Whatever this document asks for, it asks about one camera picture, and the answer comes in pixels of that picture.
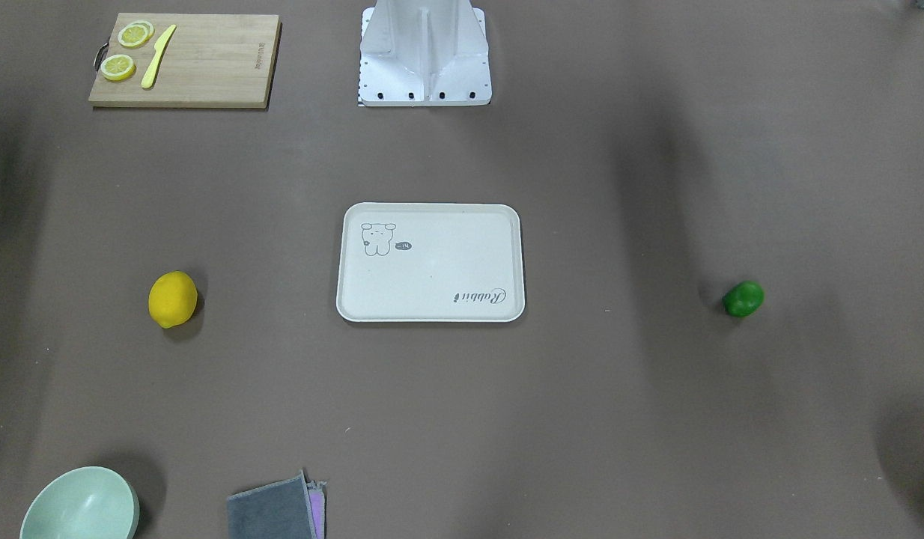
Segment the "yellow lemon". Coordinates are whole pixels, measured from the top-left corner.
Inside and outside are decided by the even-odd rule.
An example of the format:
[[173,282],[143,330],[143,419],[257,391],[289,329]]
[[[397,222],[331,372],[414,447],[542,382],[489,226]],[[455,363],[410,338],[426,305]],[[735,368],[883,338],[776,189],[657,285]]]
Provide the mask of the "yellow lemon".
[[198,290],[185,272],[168,272],[153,283],[148,293],[148,313],[161,328],[187,322],[195,313]]

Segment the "white rabbit tray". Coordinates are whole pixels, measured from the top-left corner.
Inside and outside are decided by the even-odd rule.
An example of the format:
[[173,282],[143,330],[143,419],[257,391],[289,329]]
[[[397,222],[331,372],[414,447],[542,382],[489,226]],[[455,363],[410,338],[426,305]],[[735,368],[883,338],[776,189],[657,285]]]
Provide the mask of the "white rabbit tray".
[[525,310],[520,216],[505,204],[354,204],[335,304],[351,322],[515,321]]

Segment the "purple cloth underneath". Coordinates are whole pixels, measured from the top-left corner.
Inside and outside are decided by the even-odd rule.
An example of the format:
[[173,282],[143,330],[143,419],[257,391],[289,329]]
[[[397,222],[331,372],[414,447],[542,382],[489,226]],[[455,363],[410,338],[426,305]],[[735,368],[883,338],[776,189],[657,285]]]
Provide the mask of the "purple cloth underneath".
[[325,482],[308,482],[308,497],[311,505],[311,518],[314,522],[316,538],[324,539],[326,537],[326,505],[327,499],[325,494]]

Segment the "green lime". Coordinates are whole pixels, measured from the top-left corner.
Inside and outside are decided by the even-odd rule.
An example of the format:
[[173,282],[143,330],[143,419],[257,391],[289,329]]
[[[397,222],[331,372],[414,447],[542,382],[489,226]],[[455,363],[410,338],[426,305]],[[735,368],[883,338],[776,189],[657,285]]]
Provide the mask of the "green lime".
[[730,317],[744,318],[755,313],[765,300],[763,287],[753,280],[737,283],[721,299],[723,310]]

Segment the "grey folded cloth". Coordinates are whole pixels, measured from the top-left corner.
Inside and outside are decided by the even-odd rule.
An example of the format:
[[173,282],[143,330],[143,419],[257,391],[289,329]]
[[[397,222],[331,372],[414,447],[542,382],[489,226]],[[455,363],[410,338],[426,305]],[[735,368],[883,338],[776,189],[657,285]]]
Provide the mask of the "grey folded cloth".
[[308,482],[301,473],[229,496],[229,538],[316,538]]

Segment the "wooden cutting board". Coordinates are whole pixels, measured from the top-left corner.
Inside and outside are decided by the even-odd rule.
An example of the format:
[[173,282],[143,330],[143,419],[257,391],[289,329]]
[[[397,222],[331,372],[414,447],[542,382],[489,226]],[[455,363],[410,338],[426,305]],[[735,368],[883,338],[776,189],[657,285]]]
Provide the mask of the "wooden cutting board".
[[[138,48],[124,48],[118,33],[137,20],[150,21],[154,36]],[[155,41],[171,24],[177,30],[154,86],[141,89]],[[266,109],[281,30],[275,14],[118,13],[107,52],[130,55],[136,72],[120,82],[98,73],[88,101],[95,107]]]

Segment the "yellow plastic knife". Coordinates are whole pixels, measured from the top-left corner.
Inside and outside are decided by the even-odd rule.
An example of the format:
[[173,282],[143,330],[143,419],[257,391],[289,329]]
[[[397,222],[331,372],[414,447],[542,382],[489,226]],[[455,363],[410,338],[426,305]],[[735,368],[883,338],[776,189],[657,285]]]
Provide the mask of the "yellow plastic knife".
[[165,29],[160,37],[157,38],[157,41],[155,41],[154,55],[146,71],[144,72],[143,78],[141,80],[141,89],[148,90],[153,88],[155,79],[158,76],[161,62],[163,61],[165,48],[167,48],[168,42],[170,42],[172,35],[176,30],[177,24],[171,24],[168,28]]

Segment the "lemon slice lower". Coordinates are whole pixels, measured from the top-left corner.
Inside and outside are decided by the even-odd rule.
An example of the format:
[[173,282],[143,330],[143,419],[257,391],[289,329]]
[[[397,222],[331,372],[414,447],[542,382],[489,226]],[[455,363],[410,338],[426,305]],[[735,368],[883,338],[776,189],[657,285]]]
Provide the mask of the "lemon slice lower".
[[136,61],[126,54],[110,55],[100,62],[98,72],[106,81],[126,81],[136,72]]

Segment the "lemon slice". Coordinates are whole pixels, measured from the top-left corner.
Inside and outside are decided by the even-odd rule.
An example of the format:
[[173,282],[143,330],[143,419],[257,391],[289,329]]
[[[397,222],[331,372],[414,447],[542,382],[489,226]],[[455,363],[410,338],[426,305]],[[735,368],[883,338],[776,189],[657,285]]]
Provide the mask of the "lemon slice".
[[136,72],[136,61],[126,54],[110,55],[100,62],[98,72],[106,81],[126,81]]
[[154,25],[147,20],[137,20],[124,26],[118,33],[118,42],[124,48],[134,49],[145,45],[154,35]]

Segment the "lemon slice upper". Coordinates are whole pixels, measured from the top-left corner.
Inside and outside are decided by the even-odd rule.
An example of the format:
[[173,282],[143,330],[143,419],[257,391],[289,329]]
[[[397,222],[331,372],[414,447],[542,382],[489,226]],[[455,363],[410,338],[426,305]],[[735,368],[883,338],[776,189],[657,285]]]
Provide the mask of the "lemon slice upper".
[[118,42],[124,48],[134,49],[145,45],[154,35],[154,25],[147,20],[137,20],[124,26],[118,33]]

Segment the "mint green bowl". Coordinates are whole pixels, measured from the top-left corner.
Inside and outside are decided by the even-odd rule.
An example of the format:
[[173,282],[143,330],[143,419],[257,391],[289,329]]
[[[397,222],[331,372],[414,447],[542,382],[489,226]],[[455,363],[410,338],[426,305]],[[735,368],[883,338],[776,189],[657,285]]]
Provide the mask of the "mint green bowl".
[[112,469],[85,466],[59,475],[28,506],[20,538],[133,538],[140,502]]

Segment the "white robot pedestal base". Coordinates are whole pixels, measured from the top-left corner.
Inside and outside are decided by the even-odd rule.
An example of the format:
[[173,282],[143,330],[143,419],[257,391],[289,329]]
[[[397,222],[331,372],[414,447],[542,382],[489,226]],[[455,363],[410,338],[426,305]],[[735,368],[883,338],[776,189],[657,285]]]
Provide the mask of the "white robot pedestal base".
[[486,106],[486,17],[469,1],[377,1],[362,12],[357,102],[365,107]]

